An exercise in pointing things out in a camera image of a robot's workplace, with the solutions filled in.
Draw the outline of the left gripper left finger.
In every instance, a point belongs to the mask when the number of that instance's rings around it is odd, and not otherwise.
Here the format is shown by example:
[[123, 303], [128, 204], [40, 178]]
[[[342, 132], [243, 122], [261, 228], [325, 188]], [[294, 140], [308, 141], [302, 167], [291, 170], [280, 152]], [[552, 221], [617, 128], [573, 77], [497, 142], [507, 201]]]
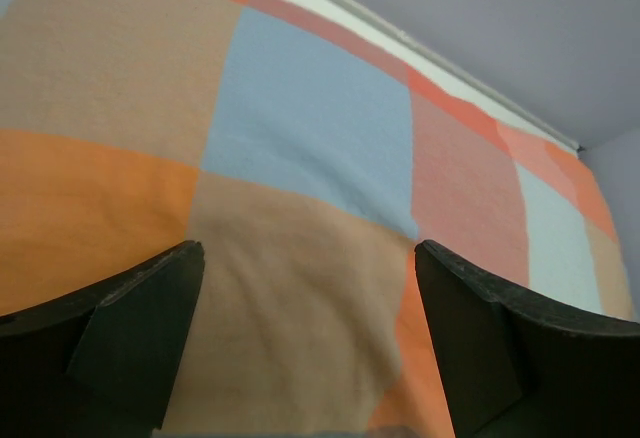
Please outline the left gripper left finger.
[[205, 268], [185, 241], [1, 318], [4, 437], [149, 437], [161, 428]]

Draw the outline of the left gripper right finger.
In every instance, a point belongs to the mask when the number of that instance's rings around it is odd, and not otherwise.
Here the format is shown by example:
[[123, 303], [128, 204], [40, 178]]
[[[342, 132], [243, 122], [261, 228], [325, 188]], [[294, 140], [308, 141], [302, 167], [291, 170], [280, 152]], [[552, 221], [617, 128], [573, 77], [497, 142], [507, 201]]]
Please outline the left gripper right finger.
[[635, 437], [639, 326], [563, 304], [441, 244], [416, 247], [422, 305], [459, 437]]

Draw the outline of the orange blue checked pillowcase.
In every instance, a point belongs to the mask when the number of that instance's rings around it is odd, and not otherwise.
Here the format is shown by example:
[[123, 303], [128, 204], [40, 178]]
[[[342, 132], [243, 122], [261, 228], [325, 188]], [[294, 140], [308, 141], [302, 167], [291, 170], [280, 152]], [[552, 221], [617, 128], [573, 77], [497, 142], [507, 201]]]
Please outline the orange blue checked pillowcase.
[[206, 271], [163, 437], [450, 437], [432, 239], [634, 316], [591, 171], [282, 0], [1, 0], [1, 310], [186, 239]]

